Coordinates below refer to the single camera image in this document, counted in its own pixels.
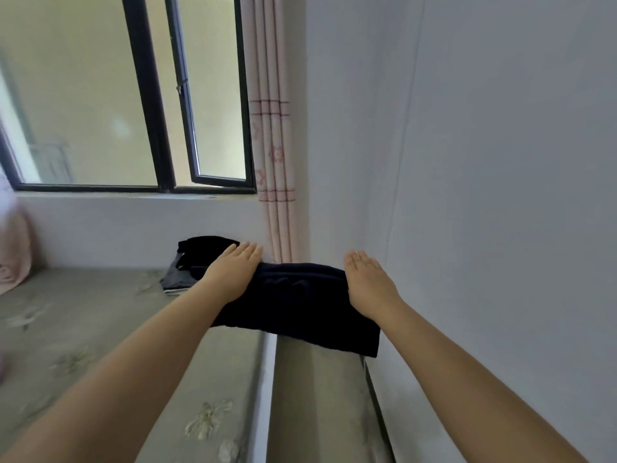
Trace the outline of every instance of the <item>person's left arm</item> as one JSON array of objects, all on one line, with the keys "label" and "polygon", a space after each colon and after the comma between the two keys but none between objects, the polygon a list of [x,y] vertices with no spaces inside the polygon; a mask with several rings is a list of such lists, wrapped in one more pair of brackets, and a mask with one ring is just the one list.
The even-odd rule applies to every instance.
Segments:
[{"label": "person's left arm", "polygon": [[230,246],[204,278],[106,355],[0,463],[133,462],[221,309],[243,294],[262,248]]}]

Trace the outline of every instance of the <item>hand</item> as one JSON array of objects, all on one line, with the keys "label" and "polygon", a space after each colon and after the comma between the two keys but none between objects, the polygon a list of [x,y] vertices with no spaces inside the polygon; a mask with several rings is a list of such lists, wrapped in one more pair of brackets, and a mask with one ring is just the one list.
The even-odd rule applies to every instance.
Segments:
[{"label": "hand", "polygon": [[380,311],[402,302],[393,280],[364,250],[345,255],[345,275],[351,304],[375,322]]},{"label": "hand", "polygon": [[253,243],[243,242],[225,249],[219,258],[205,271],[200,285],[207,285],[211,291],[220,293],[227,304],[244,294],[251,282],[257,265],[262,259],[264,248]]}]

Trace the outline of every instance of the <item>person's right arm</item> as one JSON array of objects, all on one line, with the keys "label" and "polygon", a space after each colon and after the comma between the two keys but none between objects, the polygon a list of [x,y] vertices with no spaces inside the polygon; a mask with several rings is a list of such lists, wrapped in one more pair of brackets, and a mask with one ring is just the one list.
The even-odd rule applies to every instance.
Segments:
[{"label": "person's right arm", "polygon": [[538,413],[398,295],[377,260],[345,256],[351,304],[403,357],[470,463],[584,463]]}]

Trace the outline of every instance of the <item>forearm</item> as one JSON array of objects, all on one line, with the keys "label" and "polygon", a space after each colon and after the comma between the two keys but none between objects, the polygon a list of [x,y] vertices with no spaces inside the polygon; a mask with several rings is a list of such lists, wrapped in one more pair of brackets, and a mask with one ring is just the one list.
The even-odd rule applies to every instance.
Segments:
[{"label": "forearm", "polygon": [[488,369],[402,301],[378,323],[472,463],[585,459]]},{"label": "forearm", "polygon": [[1,460],[131,462],[225,303],[198,284],[76,383]]}]

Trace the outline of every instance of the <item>black baseboard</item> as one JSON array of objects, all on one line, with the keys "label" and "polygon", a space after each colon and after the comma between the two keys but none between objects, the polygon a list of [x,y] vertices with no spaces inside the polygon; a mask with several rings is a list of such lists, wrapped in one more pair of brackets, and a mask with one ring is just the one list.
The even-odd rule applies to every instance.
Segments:
[{"label": "black baseboard", "polygon": [[379,401],[377,401],[377,395],[375,393],[373,381],[371,380],[371,374],[368,372],[368,366],[366,365],[366,360],[364,356],[360,356],[360,361],[362,362],[362,368],[364,369],[364,375],[366,376],[366,384],[368,385],[368,394],[371,396],[371,401],[373,402],[373,407],[375,408],[375,415],[377,416],[377,424],[380,427],[381,438],[383,439],[384,444],[386,445],[386,449],[390,456],[390,460],[396,463],[396,459],[394,458],[394,451],[392,450],[392,444],[390,443],[390,436],[388,435],[388,429],[386,429],[386,423],[384,421],[384,416],[381,412]]}]

